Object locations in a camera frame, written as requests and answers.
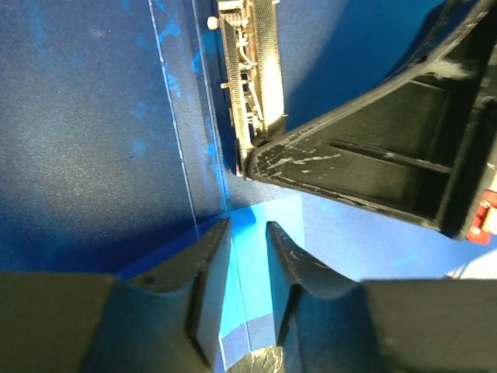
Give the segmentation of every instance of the blue floor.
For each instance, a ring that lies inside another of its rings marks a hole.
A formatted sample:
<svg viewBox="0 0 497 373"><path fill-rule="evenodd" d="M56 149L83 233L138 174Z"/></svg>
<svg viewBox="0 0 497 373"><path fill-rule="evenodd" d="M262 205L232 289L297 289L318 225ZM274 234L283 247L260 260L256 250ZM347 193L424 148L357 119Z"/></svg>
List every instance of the blue floor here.
<svg viewBox="0 0 497 373"><path fill-rule="evenodd" d="M288 127L377 84L440 3L282 1ZM492 249L237 178L221 38L206 24L212 1L65 4L0 8L3 270L129 278L229 214L221 323L229 366L273 342L268 220L354 280L440 277Z"/></svg>

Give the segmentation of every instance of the white scratch marks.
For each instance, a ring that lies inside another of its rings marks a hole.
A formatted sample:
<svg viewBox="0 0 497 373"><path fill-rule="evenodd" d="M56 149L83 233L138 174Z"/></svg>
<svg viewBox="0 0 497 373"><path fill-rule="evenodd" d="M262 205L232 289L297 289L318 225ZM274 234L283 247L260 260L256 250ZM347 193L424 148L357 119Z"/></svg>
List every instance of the white scratch marks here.
<svg viewBox="0 0 497 373"><path fill-rule="evenodd" d="M293 158L282 158L275 164L269 166L267 169L274 169L278 166L284 165L286 163L293 163L294 165L305 165L307 162L311 161L324 161L326 159L333 159L333 158L338 158L341 157L341 154L334 154L334 155L326 155L324 157L309 157L309 158L303 158L303 159L293 159Z"/></svg>

